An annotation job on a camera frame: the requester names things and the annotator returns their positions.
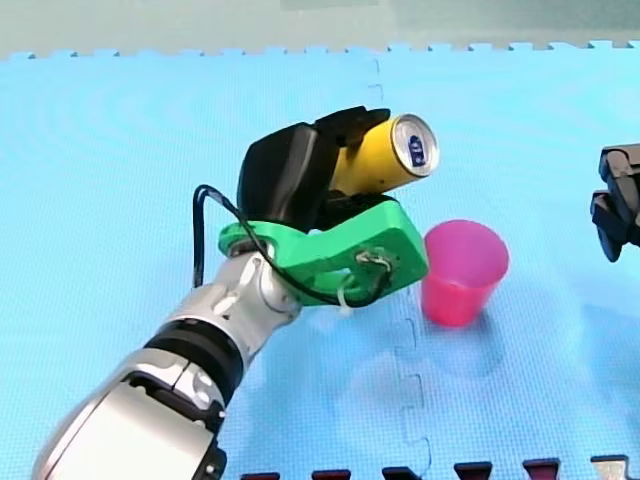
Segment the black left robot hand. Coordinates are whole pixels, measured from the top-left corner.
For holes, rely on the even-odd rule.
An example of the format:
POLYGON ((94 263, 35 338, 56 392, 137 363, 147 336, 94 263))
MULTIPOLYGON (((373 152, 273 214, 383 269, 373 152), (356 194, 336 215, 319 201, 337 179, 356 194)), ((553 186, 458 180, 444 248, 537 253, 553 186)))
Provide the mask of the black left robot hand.
POLYGON ((386 108, 364 106, 296 123, 252 143, 243 160, 237 207, 251 221, 308 233, 326 231, 391 198, 333 187, 342 149, 356 147, 367 132, 390 118, 386 108))

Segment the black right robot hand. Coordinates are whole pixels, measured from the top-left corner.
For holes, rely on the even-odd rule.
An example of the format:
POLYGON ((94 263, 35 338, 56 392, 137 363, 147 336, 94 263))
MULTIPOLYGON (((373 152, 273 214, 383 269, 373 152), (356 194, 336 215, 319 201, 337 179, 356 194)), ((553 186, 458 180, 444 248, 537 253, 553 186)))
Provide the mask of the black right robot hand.
POLYGON ((616 262, 624 245, 639 246, 639 144, 603 148, 598 172, 606 189, 592 194, 591 220, 604 255, 616 262))

